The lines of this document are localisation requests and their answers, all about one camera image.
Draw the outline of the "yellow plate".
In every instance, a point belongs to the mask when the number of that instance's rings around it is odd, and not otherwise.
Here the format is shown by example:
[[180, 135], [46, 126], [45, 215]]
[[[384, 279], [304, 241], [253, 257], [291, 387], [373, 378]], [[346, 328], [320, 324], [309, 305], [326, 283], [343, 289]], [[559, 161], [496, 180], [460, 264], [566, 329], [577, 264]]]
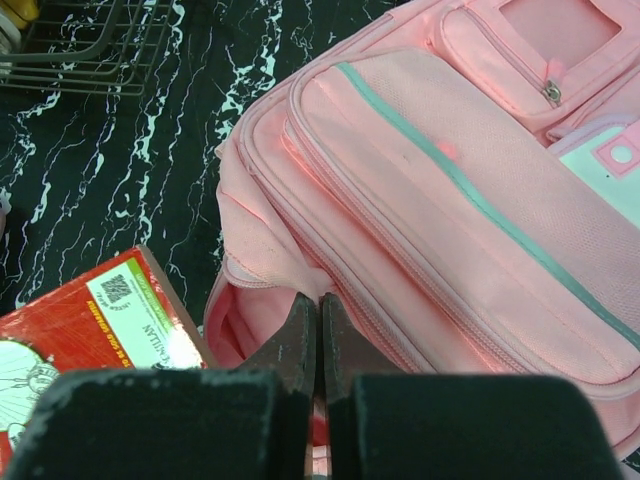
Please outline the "yellow plate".
[[24, 22], [38, 18], [39, 7], [36, 0], [15, 0], [11, 3], [16, 15]]

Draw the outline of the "red thirteen-storey treehouse book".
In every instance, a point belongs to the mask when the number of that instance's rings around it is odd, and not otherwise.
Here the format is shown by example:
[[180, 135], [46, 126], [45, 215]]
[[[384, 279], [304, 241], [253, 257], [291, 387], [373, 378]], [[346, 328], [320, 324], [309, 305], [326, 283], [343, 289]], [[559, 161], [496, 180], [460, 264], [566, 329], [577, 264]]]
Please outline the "red thirteen-storey treehouse book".
[[214, 364], [151, 251], [132, 247], [2, 317], [1, 465], [39, 396], [67, 371]]

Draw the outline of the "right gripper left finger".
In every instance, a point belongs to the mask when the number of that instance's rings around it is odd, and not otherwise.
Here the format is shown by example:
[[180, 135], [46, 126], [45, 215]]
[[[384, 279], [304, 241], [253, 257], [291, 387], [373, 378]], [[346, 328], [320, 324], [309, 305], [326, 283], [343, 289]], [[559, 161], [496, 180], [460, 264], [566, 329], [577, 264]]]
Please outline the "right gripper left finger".
[[306, 479], [312, 474], [317, 309], [233, 369], [100, 369], [43, 394], [8, 479]]

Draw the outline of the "pink school backpack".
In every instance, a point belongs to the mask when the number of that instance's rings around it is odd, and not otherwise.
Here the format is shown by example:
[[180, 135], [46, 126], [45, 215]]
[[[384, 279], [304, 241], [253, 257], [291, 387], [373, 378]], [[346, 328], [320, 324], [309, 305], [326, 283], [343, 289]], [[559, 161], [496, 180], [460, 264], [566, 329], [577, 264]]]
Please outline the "pink school backpack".
[[331, 292], [399, 367], [566, 378], [638, 448], [637, 2], [408, 2], [216, 153], [220, 365]]

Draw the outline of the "white blue-rimmed plate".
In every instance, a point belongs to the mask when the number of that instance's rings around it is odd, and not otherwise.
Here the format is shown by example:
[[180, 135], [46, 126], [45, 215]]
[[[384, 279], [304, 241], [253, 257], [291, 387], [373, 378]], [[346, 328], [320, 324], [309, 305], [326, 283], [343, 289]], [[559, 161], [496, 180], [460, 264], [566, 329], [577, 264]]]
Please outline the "white blue-rimmed plate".
[[15, 53], [21, 46], [21, 33], [3, 10], [0, 11], [1, 54]]

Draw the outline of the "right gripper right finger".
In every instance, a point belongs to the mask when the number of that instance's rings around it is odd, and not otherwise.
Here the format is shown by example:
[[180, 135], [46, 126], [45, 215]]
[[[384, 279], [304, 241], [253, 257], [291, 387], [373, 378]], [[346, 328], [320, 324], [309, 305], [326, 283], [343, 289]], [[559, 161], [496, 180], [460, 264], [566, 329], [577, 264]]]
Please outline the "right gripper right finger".
[[595, 411], [571, 383], [536, 375], [400, 371], [320, 307], [335, 479], [626, 479]]

